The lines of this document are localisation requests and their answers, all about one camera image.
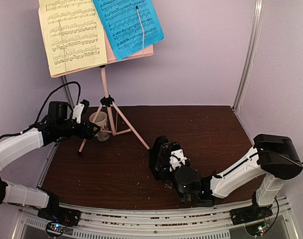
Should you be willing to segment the black metronome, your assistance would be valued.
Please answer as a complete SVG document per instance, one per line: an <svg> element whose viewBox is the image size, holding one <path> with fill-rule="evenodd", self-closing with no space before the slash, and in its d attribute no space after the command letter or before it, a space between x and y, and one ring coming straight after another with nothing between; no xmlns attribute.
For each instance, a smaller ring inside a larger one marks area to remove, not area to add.
<svg viewBox="0 0 303 239"><path fill-rule="evenodd" d="M164 143L169 142L165 136L159 136L155 139L153 147L150 149L149 155L149 169L152 172L153 177L155 180L160 180L159 178L159 171L157 170L157 156L159 153L160 146Z"/></svg>

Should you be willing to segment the clear metronome cover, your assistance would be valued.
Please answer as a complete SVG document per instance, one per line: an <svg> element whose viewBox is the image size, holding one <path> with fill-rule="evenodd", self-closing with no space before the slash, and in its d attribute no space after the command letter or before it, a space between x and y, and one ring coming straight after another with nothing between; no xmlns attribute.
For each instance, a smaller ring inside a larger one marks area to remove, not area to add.
<svg viewBox="0 0 303 239"><path fill-rule="evenodd" d="M164 143L160 146L157 156L157 170L166 171L170 167L170 143Z"/></svg>

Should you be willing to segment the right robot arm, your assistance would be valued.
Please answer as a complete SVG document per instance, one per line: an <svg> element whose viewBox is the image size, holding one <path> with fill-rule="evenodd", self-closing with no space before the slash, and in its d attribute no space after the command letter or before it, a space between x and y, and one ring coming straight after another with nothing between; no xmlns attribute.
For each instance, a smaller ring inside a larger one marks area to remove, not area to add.
<svg viewBox="0 0 303 239"><path fill-rule="evenodd" d="M212 207L217 199L224 199L237 188L264 175L253 197L247 216L257 220L273 203L284 181L297 177L303 170L292 140L287 136L259 134L254 145L238 161L220 173L202 177L192 169L190 159L180 144L165 136L156 138L150 154L150 168L155 179L171 181L181 202Z"/></svg>

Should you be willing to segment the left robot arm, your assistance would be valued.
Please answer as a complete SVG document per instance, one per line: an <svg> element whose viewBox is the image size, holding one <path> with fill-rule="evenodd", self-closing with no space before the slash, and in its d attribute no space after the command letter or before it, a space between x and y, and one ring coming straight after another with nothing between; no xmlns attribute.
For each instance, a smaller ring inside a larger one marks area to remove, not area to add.
<svg viewBox="0 0 303 239"><path fill-rule="evenodd" d="M22 156L62 138L76 136L89 140L99 132L100 126L82 120L82 115L89 107L88 101L78 103L70 116L68 107L67 102L52 101L42 121L37 121L22 132L7 134L5 140L0 140L0 172ZM53 221L61 220L64 215L55 195L41 189L10 183L0 176L0 204L2 203L43 209Z"/></svg>

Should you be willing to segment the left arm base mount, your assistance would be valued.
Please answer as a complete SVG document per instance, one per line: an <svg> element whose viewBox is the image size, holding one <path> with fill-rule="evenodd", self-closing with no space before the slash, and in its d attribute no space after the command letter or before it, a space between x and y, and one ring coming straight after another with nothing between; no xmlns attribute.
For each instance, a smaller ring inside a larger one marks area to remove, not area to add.
<svg viewBox="0 0 303 239"><path fill-rule="evenodd" d="M58 203L49 204L46 208L37 209L38 217L61 223L68 227L77 226L81 211L59 206Z"/></svg>

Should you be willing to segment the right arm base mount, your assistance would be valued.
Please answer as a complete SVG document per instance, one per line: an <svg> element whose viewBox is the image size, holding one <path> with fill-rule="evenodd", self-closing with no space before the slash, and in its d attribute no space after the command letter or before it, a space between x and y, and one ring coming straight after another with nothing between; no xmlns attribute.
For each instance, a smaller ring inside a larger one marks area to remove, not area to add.
<svg viewBox="0 0 303 239"><path fill-rule="evenodd" d="M259 207L254 205L233 209L229 213L233 225L246 224L273 215L271 206Z"/></svg>

